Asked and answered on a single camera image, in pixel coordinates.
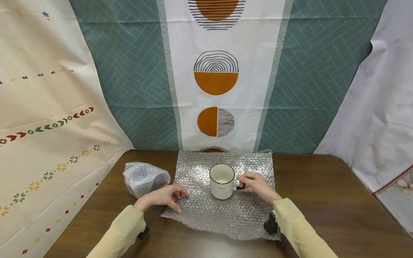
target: person's left hand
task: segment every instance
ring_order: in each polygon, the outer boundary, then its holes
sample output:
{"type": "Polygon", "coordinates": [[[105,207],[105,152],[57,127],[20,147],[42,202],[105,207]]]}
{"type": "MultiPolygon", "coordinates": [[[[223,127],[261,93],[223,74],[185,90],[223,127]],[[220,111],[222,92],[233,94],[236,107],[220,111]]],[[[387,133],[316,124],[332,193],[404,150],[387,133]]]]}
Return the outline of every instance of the person's left hand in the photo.
{"type": "Polygon", "coordinates": [[[189,196],[188,191],[180,184],[167,185],[140,197],[133,206],[144,212],[152,205],[167,205],[177,213],[181,213],[181,208],[176,201],[187,196],[189,196]]]}

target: teal patterned fabric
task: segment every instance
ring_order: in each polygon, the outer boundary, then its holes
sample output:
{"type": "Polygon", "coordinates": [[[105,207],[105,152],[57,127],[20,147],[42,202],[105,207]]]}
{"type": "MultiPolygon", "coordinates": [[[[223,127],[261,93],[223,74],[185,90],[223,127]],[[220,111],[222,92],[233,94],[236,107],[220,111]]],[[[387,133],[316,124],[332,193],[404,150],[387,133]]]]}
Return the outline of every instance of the teal patterned fabric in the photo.
{"type": "Polygon", "coordinates": [[[324,137],[387,0],[294,0],[259,150],[313,153],[324,137]]]}
{"type": "Polygon", "coordinates": [[[106,102],[137,149],[178,150],[156,0],[70,0],[106,102]]]}
{"type": "MultiPolygon", "coordinates": [[[[70,3],[109,108],[135,148],[178,150],[157,1],[70,3]]],[[[385,3],[294,0],[259,150],[314,151],[370,51],[385,3]]]]}

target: yellow sleeve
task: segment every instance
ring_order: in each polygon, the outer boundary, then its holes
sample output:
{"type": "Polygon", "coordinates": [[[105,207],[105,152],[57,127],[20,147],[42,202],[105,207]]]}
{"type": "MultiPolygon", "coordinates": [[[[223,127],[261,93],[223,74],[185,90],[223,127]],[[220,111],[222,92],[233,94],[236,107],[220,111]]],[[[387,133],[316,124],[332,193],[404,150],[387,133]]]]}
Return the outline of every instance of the yellow sleeve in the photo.
{"type": "Polygon", "coordinates": [[[87,258],[118,258],[135,243],[139,233],[146,228],[143,212],[127,206],[112,222],[99,243],[87,258]]]}
{"type": "Polygon", "coordinates": [[[338,258],[288,198],[273,202],[275,220],[300,258],[338,258]]]}

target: brown table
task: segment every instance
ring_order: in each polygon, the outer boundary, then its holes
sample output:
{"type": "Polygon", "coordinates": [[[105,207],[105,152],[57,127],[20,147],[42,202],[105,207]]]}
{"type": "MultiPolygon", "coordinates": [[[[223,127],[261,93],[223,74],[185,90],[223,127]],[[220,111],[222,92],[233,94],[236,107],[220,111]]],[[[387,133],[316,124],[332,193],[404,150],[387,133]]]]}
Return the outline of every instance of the brown table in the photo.
{"type": "MultiPolygon", "coordinates": [[[[177,152],[129,151],[116,163],[45,257],[80,258],[134,198],[123,181],[125,162],[151,163],[175,176],[177,152]]],[[[413,244],[340,159],[325,155],[273,155],[277,191],[289,197],[340,258],[411,258],[413,244]]],[[[145,214],[150,233],[123,257],[295,257],[288,242],[236,241],[145,214]]]]}

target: coffee mug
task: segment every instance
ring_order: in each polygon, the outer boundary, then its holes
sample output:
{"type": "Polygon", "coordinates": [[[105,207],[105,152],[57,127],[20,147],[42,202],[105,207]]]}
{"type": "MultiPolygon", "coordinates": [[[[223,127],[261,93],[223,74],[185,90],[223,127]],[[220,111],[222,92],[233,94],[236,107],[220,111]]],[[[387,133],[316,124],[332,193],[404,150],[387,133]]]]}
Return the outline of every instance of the coffee mug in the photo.
{"type": "Polygon", "coordinates": [[[209,170],[209,188],[215,198],[225,200],[231,197],[234,190],[245,188],[235,185],[235,172],[226,164],[217,164],[209,170]]]}

